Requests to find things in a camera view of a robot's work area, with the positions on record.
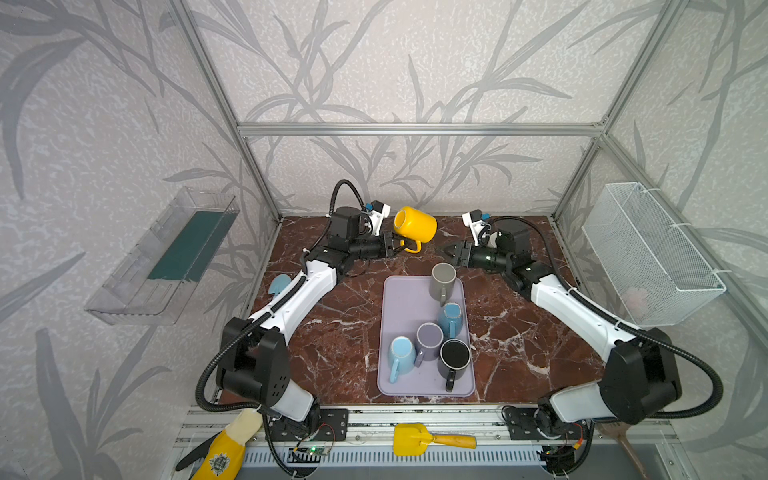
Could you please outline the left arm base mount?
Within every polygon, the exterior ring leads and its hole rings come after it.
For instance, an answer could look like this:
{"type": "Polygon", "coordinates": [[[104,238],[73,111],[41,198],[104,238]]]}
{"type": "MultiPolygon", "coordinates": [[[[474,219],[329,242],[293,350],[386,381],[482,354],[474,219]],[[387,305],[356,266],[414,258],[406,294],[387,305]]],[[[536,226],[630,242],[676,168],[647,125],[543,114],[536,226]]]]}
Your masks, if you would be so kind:
{"type": "Polygon", "coordinates": [[[273,441],[289,442],[310,438],[320,441],[344,441],[349,427],[350,411],[344,408],[320,407],[310,411],[303,422],[286,417],[270,418],[267,431],[273,441]]]}

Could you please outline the yellow ceramic mug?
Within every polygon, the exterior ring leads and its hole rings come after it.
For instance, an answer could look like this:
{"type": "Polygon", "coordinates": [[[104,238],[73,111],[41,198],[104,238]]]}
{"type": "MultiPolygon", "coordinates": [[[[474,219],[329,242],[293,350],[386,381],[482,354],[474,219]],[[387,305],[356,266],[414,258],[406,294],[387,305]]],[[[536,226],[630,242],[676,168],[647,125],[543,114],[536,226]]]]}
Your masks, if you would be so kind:
{"type": "Polygon", "coordinates": [[[414,250],[406,251],[412,254],[418,254],[422,245],[431,242],[437,232],[437,220],[412,207],[400,209],[393,225],[395,233],[414,241],[414,250]]]}

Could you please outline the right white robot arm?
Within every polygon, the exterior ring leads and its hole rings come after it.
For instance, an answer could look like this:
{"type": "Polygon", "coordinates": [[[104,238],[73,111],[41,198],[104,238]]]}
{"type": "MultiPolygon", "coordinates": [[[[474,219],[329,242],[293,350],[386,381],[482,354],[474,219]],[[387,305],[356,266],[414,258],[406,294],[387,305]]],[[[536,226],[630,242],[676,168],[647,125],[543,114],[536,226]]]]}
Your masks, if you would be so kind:
{"type": "Polygon", "coordinates": [[[673,345],[660,329],[643,330],[610,313],[569,284],[553,259],[533,258],[529,235],[538,226],[513,217],[515,229],[499,229],[498,218],[479,210],[463,214],[471,240],[449,244],[443,256],[455,267],[498,274],[507,286],[564,323],[604,361],[601,379],[562,388],[538,402],[535,422],[547,435],[581,420],[636,425],[651,419],[687,419],[701,416],[721,402],[720,375],[705,361],[673,345]],[[683,410],[669,405],[682,396],[677,361],[683,359],[710,380],[709,397],[683,410]]]}

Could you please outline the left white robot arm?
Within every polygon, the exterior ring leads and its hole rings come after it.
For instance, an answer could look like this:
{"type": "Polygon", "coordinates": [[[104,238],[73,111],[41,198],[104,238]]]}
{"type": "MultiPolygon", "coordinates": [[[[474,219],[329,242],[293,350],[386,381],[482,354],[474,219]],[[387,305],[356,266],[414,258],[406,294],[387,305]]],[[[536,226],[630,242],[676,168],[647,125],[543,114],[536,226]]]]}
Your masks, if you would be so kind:
{"type": "Polygon", "coordinates": [[[195,388],[197,405],[208,412],[253,409],[273,417],[305,422],[319,408],[316,397],[291,378],[288,345],[315,305],[352,270],[357,261],[416,254],[436,232],[432,218],[418,211],[397,212],[391,230],[382,227],[389,205],[366,203],[348,179],[338,181],[329,201],[327,223],[300,257],[300,271],[272,300],[247,319],[230,320],[219,352],[204,368],[195,388]]]}

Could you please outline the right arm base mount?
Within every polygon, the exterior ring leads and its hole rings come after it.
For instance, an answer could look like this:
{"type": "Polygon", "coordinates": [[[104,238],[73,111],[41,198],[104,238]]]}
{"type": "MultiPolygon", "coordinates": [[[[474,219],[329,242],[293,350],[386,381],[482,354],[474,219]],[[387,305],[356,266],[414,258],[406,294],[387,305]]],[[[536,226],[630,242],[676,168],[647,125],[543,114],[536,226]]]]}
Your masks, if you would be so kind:
{"type": "Polygon", "coordinates": [[[583,440],[587,422],[563,423],[548,411],[536,406],[505,405],[501,416],[511,440],[554,440],[565,442],[583,440]]]}

